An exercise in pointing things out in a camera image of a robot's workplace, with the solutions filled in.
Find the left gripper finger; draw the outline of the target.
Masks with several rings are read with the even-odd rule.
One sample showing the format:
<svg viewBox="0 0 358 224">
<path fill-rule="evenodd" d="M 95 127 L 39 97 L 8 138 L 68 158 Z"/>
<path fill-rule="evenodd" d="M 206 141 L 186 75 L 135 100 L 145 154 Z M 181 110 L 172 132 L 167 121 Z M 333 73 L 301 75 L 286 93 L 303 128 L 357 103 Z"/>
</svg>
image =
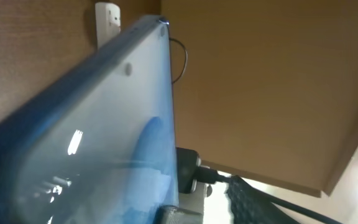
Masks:
<svg viewBox="0 0 358 224">
<path fill-rule="evenodd" d="M 225 181 L 234 224 L 299 224 L 239 176 Z"/>
</svg>

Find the blue Galaxy smartphone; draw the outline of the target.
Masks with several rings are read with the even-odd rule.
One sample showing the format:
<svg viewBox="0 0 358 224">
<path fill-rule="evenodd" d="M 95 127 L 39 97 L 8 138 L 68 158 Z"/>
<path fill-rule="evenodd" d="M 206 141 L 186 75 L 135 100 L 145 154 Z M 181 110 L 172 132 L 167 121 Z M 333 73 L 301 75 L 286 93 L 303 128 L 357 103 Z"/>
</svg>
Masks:
<svg viewBox="0 0 358 224">
<path fill-rule="evenodd" d="M 0 122 L 0 223 L 153 223 L 178 205 L 169 37 L 142 17 Z"/>
</svg>

